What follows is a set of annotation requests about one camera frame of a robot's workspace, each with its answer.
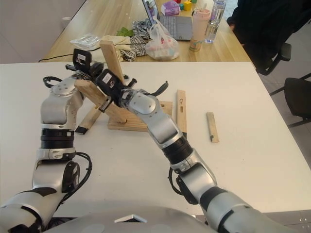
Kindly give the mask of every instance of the green object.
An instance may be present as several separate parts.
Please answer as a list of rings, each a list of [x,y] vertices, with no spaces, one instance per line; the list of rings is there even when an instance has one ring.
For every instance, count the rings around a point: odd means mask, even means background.
[[[127,28],[121,28],[119,31],[117,31],[117,35],[120,36],[134,36],[133,30],[128,30]]]

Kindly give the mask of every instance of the laptop keyboard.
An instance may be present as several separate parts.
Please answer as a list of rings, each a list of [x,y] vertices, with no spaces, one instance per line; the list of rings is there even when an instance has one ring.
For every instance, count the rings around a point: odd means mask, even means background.
[[[164,27],[166,27],[166,29],[169,31],[171,36],[173,38],[177,38],[176,17],[167,16],[167,17],[163,17],[162,20],[163,20],[162,23]]]

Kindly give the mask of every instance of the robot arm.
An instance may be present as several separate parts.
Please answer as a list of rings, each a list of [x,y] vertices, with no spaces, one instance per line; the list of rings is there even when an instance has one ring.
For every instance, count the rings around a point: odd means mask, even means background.
[[[41,105],[41,147],[37,150],[33,173],[33,189],[10,198],[0,207],[0,230],[10,233],[44,231],[54,212],[76,192],[88,179],[79,181],[80,167],[72,159],[80,155],[89,160],[85,153],[76,152],[73,146],[76,115],[82,106],[84,96],[75,88],[77,79],[94,81],[103,64],[90,66],[91,54],[83,50],[74,51],[72,76],[60,80],[46,77],[46,80],[60,81],[57,85],[45,82],[50,95]]]
[[[108,69],[97,78],[98,87],[119,107],[137,115],[178,174],[179,188],[190,204],[199,204],[209,226],[221,233],[291,233],[235,194],[217,187],[215,176],[181,131],[165,114],[158,99],[144,90],[123,86]]]

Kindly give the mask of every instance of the plastic bottle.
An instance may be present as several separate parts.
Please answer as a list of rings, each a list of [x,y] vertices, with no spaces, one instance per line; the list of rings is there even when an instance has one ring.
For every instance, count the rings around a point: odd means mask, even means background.
[[[192,22],[192,37],[190,50],[199,51],[205,38],[205,31],[209,21],[210,12],[205,8],[195,9]]]
[[[206,29],[205,42],[213,43],[216,37],[220,20],[222,19],[225,11],[225,0],[215,0],[213,10],[210,15],[210,20]]]

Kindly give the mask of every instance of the wooden block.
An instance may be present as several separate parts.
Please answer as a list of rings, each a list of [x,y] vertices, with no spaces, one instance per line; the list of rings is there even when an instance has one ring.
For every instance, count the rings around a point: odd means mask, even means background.
[[[184,10],[185,11],[191,11],[191,2],[190,1],[185,1],[184,2]]]
[[[85,134],[93,126],[101,113],[102,112],[98,109],[97,106],[92,107],[80,125],[77,127],[75,132]]]
[[[74,86],[89,98],[97,107],[101,107],[106,102],[106,96],[97,86],[88,80],[76,80]],[[121,113],[121,108],[113,103],[106,109],[105,113],[116,122],[125,123],[126,117]]]
[[[113,42],[108,40],[101,40],[99,45],[102,49],[108,69],[111,70],[115,75],[117,75],[122,83],[125,84],[121,66]]]
[[[211,142],[219,142],[214,113],[206,113]]]
[[[177,90],[177,125],[187,138],[186,92]]]
[[[167,101],[160,101],[163,111],[172,116],[173,103]],[[115,119],[110,118],[108,122],[108,129],[110,130],[127,130],[127,131],[140,131],[147,132],[147,126],[135,114],[121,109],[121,113],[126,117],[126,123],[118,123]]]

